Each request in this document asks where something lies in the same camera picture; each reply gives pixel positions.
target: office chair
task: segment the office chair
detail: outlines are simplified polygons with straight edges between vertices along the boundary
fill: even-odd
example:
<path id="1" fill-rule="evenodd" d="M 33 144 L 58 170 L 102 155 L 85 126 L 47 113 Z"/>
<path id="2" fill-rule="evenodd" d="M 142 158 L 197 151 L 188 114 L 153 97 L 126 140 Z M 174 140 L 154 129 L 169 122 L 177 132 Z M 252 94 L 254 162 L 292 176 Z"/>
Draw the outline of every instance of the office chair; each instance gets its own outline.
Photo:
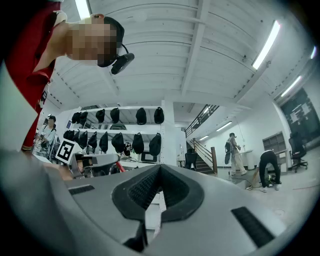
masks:
<path id="1" fill-rule="evenodd" d="M 197 170 L 196 161 L 198 157 L 198 153 L 195 153 L 195 150 L 193 148 L 190 148 L 187 150 L 187 153 L 185 153 L 185 166 L 184 168 L 192 170 L 191 166 L 193 164 L 194 171 Z"/>
<path id="2" fill-rule="evenodd" d="M 293 160 L 292 169 L 295 168 L 295 173 L 300 166 L 305 167 L 308 169 L 308 162 L 304 161 L 302 158 L 306 155 L 307 151 L 302 142 L 302 138 L 298 132 L 291 133 L 289 143 L 292 148 L 292 152 L 290 151 L 290 157 Z"/>

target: white sneaker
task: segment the white sneaker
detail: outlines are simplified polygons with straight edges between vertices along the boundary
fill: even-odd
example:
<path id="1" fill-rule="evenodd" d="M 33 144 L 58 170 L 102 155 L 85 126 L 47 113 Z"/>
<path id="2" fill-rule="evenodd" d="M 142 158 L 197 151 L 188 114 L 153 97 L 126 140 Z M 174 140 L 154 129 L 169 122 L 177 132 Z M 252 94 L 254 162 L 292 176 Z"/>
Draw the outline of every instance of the white sneaker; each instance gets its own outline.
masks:
<path id="1" fill-rule="evenodd" d="M 275 185 L 275 190 L 279 190 L 281 188 L 281 184 L 276 184 Z"/>

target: white pants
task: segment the white pants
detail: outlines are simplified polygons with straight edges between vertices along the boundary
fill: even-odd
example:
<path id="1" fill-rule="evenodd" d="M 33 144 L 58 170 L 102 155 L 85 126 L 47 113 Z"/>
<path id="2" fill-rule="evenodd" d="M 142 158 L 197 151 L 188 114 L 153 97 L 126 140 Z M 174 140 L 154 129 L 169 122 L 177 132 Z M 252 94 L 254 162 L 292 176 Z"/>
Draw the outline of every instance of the white pants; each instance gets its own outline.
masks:
<path id="1" fill-rule="evenodd" d="M 239 153 L 231 156 L 231 171 L 233 173 L 236 172 L 237 166 L 240 168 L 241 172 L 244 172 L 246 169 L 244 168 L 244 164 L 242 163 L 242 159 Z"/>

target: red shirt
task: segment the red shirt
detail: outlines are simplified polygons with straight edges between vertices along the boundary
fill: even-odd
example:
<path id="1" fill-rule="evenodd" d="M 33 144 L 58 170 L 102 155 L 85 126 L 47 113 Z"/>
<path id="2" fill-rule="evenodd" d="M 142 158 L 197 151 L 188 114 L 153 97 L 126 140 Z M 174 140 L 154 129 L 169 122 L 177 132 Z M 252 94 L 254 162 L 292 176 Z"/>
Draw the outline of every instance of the red shirt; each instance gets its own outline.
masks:
<path id="1" fill-rule="evenodd" d="M 15 85 L 38 113 L 24 140 L 23 150 L 30 150 L 33 145 L 39 114 L 42 110 L 39 101 L 54 71 L 55 60 L 48 67 L 33 72 L 52 36 L 57 19 L 54 11 L 60 10 L 60 4 L 60 2 L 46 3 L 45 7 L 37 12 L 25 26 L 5 59 L 5 65 Z"/>

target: floor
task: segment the floor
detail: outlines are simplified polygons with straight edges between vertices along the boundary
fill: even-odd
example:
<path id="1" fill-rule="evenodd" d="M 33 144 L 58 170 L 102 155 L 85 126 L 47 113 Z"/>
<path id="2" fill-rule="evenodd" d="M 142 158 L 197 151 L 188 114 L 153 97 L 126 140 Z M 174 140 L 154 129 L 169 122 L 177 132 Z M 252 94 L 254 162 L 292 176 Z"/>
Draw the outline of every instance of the floor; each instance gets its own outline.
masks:
<path id="1" fill-rule="evenodd" d="M 288 171 L 281 174 L 282 188 L 279 191 L 272 187 L 268 188 L 267 193 L 261 192 L 259 188 L 246 190 L 246 193 L 272 209 L 288 227 L 305 220 L 320 194 L 320 146 L 308 151 L 303 160 L 308 162 L 308 169 L 301 167 L 297 173 Z M 238 186 L 245 184 L 241 178 L 251 181 L 254 174 L 254 171 L 248 171 L 246 175 L 235 176 L 240 179 L 234 179 L 229 177 L 230 171 L 231 169 L 218 169 L 218 177 L 230 180 Z"/>

